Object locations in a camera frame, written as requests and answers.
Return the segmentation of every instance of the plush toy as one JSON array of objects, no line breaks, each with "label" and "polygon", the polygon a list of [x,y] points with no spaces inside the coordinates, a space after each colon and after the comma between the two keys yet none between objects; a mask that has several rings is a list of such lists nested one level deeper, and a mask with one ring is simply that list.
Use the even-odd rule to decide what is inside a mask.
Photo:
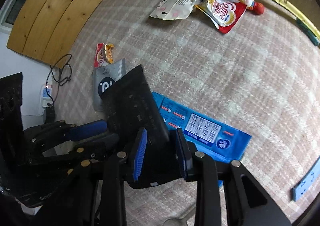
[{"label": "plush toy", "polygon": [[260,2],[255,2],[254,0],[239,0],[239,1],[247,5],[248,10],[253,10],[258,15],[261,15],[262,13],[264,13],[264,6]]}]

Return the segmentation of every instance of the white paper wrapper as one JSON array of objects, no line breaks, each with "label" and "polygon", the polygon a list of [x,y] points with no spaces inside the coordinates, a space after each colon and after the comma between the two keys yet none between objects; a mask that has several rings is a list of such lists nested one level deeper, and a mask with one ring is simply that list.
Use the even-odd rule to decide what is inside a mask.
[{"label": "white paper wrapper", "polygon": [[162,0],[150,16],[163,20],[185,19],[194,5],[201,2],[202,0]]}]

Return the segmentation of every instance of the coffee creamer packet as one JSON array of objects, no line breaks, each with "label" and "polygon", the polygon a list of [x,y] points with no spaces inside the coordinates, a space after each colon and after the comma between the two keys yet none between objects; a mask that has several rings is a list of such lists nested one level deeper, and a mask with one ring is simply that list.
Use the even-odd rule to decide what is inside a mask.
[{"label": "coffee creamer packet", "polygon": [[223,34],[230,31],[246,10],[246,5],[238,0],[203,0],[195,7],[205,13]]}]

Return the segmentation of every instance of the fabric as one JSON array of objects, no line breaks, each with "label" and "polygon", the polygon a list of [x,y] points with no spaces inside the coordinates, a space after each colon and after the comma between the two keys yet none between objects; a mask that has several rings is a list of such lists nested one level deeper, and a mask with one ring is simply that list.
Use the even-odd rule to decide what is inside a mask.
[{"label": "fabric", "polygon": [[[100,3],[70,51],[74,71],[60,88],[57,119],[103,118],[93,109],[91,73],[97,43],[113,43],[114,60],[125,57],[127,71],[142,64],[152,91],[250,134],[242,163],[293,222],[320,191],[317,178],[291,201],[291,188],[320,155],[319,48],[271,0],[257,0],[264,14],[245,12],[226,35],[200,11],[184,20],[149,18],[160,1]],[[195,201],[196,184],[125,191],[128,225],[161,225]]]}]

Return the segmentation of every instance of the blue strip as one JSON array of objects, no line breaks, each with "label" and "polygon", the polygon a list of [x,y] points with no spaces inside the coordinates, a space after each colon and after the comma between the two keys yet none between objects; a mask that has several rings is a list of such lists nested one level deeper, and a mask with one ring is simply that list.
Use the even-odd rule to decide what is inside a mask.
[{"label": "blue strip", "polygon": [[292,199],[296,202],[308,190],[320,174],[320,157],[301,182],[292,188]]},{"label": "blue strip", "polygon": [[97,120],[88,124],[71,128],[66,134],[67,140],[80,141],[107,131],[107,123],[104,120]]},{"label": "blue strip", "polygon": [[133,174],[132,174],[134,181],[137,181],[139,176],[141,175],[146,146],[147,146],[147,130],[144,129],[142,131],[142,135],[141,135],[141,139],[140,139],[139,146],[137,149],[137,153],[134,158],[134,168],[133,168]]}]

